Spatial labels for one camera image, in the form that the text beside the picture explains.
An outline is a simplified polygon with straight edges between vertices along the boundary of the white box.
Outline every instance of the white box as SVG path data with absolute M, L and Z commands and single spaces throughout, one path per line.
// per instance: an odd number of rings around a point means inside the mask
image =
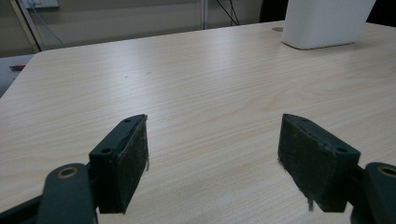
M 282 41 L 297 49 L 358 40 L 375 0 L 289 0 Z

